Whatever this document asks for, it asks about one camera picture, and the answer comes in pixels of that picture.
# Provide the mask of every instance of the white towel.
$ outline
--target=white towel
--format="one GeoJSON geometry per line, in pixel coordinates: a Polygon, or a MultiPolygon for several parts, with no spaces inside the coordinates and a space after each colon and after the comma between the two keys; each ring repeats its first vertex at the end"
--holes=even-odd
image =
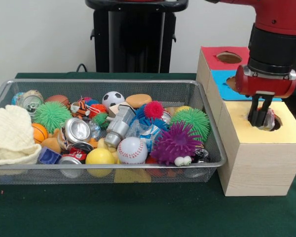
{"type": "Polygon", "coordinates": [[[0,109],[0,165],[35,164],[41,146],[34,143],[29,113],[18,106],[0,109]]]}

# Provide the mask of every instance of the soccer ball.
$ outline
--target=soccer ball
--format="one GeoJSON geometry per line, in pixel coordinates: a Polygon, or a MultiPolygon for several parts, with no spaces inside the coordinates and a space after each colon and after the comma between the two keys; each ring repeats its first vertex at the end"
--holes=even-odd
{"type": "Polygon", "coordinates": [[[102,104],[109,109],[109,107],[120,104],[125,101],[124,96],[117,91],[111,91],[105,94],[102,99],[102,104]]]}

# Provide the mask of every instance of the yellow ball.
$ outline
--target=yellow ball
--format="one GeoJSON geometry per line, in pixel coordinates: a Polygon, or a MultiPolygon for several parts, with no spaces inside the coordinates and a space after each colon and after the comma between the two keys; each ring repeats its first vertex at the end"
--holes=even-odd
{"type": "MultiPolygon", "coordinates": [[[[86,160],[86,164],[115,164],[115,159],[111,152],[104,148],[96,148],[91,151],[86,160]]],[[[88,169],[88,172],[95,177],[105,177],[112,172],[112,169],[88,169]]]]}
{"type": "Polygon", "coordinates": [[[192,107],[184,105],[184,106],[178,107],[174,114],[176,114],[177,112],[180,112],[182,110],[189,110],[189,109],[192,109],[192,107]]]}

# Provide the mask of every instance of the green table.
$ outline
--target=green table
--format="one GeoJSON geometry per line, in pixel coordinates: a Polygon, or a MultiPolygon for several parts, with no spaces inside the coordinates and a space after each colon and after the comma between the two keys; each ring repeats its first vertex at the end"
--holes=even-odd
{"type": "MultiPolygon", "coordinates": [[[[116,78],[85,73],[17,77],[116,78]]],[[[195,74],[150,77],[193,79],[195,74]]],[[[286,197],[225,197],[217,173],[205,184],[0,186],[1,236],[296,237],[296,177],[286,197]]]]}

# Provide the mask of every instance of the pile of toys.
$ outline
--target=pile of toys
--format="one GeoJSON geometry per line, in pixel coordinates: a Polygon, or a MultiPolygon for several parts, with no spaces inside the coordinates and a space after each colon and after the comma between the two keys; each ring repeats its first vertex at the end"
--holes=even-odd
{"type": "MultiPolygon", "coordinates": [[[[209,119],[189,106],[164,108],[149,95],[125,99],[116,91],[105,94],[101,103],[91,97],[71,103],[65,95],[44,100],[37,90],[16,94],[11,104],[30,115],[42,164],[186,166],[210,161],[204,148],[209,119]]],[[[95,177],[110,172],[89,170],[95,177]]]]}

